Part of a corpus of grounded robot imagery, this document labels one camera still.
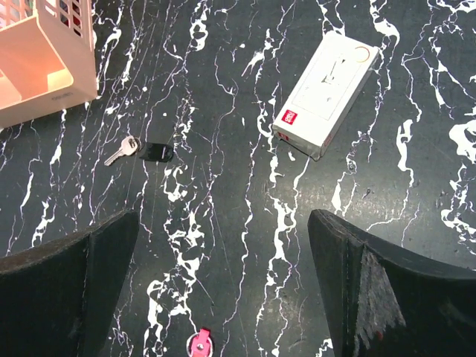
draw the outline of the keychain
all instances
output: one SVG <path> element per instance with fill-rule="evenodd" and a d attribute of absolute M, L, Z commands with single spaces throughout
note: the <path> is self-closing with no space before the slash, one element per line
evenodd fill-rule
<path fill-rule="evenodd" d="M 173 158 L 173 147 L 169 144 L 142 143 L 139 141 L 139 158 L 145 161 L 169 162 Z"/>
<path fill-rule="evenodd" d="M 213 342 L 210 338 L 210 331 L 200 329 L 199 333 L 194 333 L 187 339 L 188 357 L 212 357 Z"/>

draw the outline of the pink keychain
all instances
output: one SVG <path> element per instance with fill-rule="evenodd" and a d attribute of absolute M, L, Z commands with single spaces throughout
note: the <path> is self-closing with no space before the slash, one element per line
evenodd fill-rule
<path fill-rule="evenodd" d="M 189 357 L 212 357 L 213 342 L 210 331 L 201 329 L 199 333 L 191 335 L 187 340 L 187 353 Z"/>

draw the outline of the white box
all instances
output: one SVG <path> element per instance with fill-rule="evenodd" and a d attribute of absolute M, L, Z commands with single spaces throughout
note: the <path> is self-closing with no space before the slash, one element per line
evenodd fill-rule
<path fill-rule="evenodd" d="M 318 160 L 370 75 L 379 49 L 326 33 L 273 123 L 276 136 Z"/>

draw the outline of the plastic crate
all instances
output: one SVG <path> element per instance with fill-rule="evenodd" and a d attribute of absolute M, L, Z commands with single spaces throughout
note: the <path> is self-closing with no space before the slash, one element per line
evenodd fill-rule
<path fill-rule="evenodd" d="M 96 96 L 91 0 L 0 0 L 0 127 Z"/>

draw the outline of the red label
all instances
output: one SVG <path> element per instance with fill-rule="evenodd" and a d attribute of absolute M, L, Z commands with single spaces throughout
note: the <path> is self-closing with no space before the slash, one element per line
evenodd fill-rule
<path fill-rule="evenodd" d="M 278 135 L 280 138 L 282 138 L 282 139 L 284 139 L 284 140 L 286 140 L 286 141 L 289 141 L 289 138 L 288 138 L 286 135 L 284 135 L 284 134 L 282 134 L 282 133 L 280 133 L 280 132 L 278 132 L 277 135 Z"/>
<path fill-rule="evenodd" d="M 283 115 L 282 121 L 287 122 L 287 124 L 292 125 L 295 122 L 295 119 L 298 115 L 290 110 L 286 110 L 286 113 Z"/>
<path fill-rule="evenodd" d="M 330 141 L 332 140 L 332 135 L 329 134 L 329 136 L 326 138 L 325 142 L 324 142 L 324 146 L 326 147 L 327 145 L 329 145 Z"/>

